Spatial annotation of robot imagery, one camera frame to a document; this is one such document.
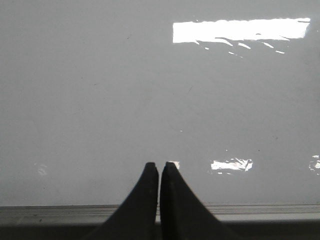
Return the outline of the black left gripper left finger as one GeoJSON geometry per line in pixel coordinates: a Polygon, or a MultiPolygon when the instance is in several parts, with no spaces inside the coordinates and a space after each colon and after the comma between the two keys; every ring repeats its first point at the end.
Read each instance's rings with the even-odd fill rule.
{"type": "Polygon", "coordinates": [[[159,173],[155,163],[145,164],[136,185],[99,227],[84,240],[152,240],[158,204],[159,173]]]}

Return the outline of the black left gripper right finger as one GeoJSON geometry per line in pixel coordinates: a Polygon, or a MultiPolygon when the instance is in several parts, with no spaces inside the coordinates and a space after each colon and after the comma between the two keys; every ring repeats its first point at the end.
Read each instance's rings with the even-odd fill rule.
{"type": "Polygon", "coordinates": [[[172,162],[161,176],[160,221],[164,240],[240,239],[206,209],[172,162]]]}

